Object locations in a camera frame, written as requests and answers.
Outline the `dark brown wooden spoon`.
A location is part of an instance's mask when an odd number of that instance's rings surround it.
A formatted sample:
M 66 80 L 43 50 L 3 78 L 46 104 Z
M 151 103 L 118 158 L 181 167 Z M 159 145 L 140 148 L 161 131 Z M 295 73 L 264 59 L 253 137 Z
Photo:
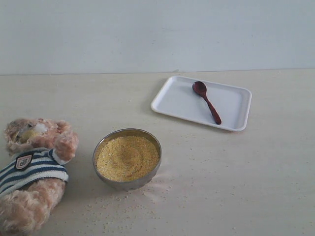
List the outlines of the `dark brown wooden spoon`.
M 207 87 L 206 85 L 201 82 L 201 81 L 196 81 L 192 84 L 192 89 L 193 91 L 198 94 L 199 96 L 201 96 L 205 102 L 207 103 L 209 110 L 213 116 L 213 119 L 215 121 L 216 124 L 221 125 L 222 121 L 220 116 L 218 115 L 216 109 L 214 108 L 214 106 L 212 105 L 212 103 L 209 101 L 208 97 L 207 97 Z

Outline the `tan plush teddy bear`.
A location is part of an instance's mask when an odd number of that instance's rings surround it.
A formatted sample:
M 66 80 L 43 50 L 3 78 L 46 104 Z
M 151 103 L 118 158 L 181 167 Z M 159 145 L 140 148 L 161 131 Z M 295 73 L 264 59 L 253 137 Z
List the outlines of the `tan plush teddy bear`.
M 78 135 L 64 120 L 18 118 L 4 138 L 12 160 L 0 171 L 0 234 L 31 236 L 64 195 Z

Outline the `steel bowl of yellow grain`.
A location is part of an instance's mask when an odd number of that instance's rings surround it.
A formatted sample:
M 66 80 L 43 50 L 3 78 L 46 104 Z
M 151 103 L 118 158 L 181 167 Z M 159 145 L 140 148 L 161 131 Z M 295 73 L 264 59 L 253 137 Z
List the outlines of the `steel bowl of yellow grain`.
M 98 177 L 118 191 L 149 183 L 161 164 L 162 149 L 151 133 L 137 128 L 117 130 L 95 147 L 93 166 Z

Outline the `white rectangular foam tray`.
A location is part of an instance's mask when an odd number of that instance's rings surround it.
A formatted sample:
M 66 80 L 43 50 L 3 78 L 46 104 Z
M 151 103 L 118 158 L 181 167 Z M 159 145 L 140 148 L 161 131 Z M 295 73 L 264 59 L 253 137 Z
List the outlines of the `white rectangular foam tray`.
M 205 100 L 193 91 L 192 85 L 196 81 L 178 75 L 168 78 L 153 99 L 151 109 L 160 114 L 223 130 L 244 130 L 252 93 L 246 88 L 203 81 L 207 87 L 207 97 L 222 120 L 222 124 L 218 125 Z

